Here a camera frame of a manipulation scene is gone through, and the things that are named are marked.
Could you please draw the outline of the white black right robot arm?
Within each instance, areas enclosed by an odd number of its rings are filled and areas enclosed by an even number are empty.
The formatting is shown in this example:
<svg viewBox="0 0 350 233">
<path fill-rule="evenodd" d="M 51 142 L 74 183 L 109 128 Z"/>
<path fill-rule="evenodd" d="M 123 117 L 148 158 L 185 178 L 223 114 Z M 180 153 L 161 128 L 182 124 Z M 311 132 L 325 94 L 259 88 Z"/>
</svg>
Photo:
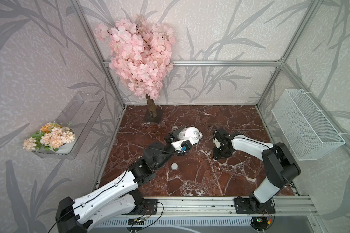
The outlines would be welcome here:
<svg viewBox="0 0 350 233">
<path fill-rule="evenodd" d="M 301 169 L 284 143 L 270 144 L 238 133 L 229 134 L 220 128 L 214 131 L 214 160 L 230 158 L 236 151 L 261 160 L 266 178 L 248 198 L 234 199 L 237 214 L 274 214 L 273 197 L 301 174 Z"/>
</svg>

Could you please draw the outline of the white labelled plastic bottle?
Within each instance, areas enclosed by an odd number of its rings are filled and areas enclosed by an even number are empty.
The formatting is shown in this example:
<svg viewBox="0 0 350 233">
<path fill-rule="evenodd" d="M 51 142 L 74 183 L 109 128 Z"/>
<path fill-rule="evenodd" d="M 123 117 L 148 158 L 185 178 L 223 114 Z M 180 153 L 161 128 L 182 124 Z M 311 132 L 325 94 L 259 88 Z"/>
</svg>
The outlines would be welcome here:
<svg viewBox="0 0 350 233">
<path fill-rule="evenodd" d="M 192 145 L 197 144 L 202 137 L 203 134 L 195 127 L 184 128 L 178 134 L 179 140 L 189 140 Z"/>
</svg>

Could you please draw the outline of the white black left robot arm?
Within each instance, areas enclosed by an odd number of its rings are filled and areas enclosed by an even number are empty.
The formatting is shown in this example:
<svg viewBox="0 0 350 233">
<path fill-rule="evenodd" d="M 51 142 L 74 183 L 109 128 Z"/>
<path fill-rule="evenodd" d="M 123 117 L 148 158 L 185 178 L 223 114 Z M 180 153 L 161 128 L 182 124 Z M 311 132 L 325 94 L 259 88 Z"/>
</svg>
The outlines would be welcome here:
<svg viewBox="0 0 350 233">
<path fill-rule="evenodd" d="M 140 213 L 144 207 L 139 187 L 149 183 L 173 156 L 184 156 L 203 137 L 195 127 L 169 133 L 165 144 L 154 142 L 142 157 L 113 181 L 77 198 L 63 199 L 57 209 L 55 225 L 60 233 L 87 233 L 113 217 Z"/>
</svg>

